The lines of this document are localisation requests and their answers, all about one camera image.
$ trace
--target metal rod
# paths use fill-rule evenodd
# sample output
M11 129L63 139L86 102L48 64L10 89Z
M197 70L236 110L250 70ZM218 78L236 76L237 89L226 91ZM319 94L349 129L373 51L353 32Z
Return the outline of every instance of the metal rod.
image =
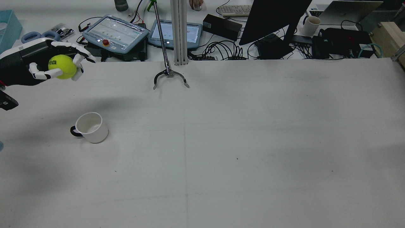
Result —
M159 30L159 37L160 37L160 42L162 43L164 66L166 67L166 71L167 71L167 75L168 75L169 71L170 71L169 60L167 59L166 46L164 45L162 26L160 25L160 18L159 18L158 6L156 5L156 1L153 3L153 6L155 7L155 14L156 14L156 21L157 21L158 30Z
M392 61L398 61L398 58L405 52L405 45L398 49L397 52L391 57Z

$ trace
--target blue plastic bin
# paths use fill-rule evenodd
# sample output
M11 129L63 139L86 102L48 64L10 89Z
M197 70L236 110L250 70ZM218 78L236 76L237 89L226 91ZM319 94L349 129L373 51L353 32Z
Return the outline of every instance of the blue plastic bin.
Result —
M12 10L0 11L0 22L6 22L7 28L3 35L0 35L0 54L13 47L13 44L20 38L22 26Z

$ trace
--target laptop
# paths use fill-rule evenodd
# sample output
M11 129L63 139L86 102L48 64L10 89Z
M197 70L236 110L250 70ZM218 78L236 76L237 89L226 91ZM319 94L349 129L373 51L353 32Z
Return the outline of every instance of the laptop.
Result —
M324 25L341 25L343 20L359 22L380 6L383 1L334 0L328 4L311 4L305 12L307 16L321 19ZM343 22L343 25L354 25Z

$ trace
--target keyboard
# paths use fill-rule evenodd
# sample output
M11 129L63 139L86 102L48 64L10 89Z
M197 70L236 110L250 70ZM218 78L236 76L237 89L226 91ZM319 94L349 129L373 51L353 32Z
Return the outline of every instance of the keyboard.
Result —
M323 13L323 11L312 11L312 10L310 10L309 13L311 14L311 16L319 17Z
M220 6L223 17L248 17L252 5Z

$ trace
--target tablet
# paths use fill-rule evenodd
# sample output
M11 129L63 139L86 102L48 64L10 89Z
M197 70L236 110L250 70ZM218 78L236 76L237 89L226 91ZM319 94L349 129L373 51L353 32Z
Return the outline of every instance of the tablet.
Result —
M174 49L172 21L160 20L160 25L162 26L165 47L167 49ZM187 23L187 49L196 50L198 48L202 30L202 24ZM162 47L156 20L152 26L151 32L149 33L148 42L153 46Z
M111 15L105 15L82 33L88 42L120 54L128 53L148 34L147 29Z

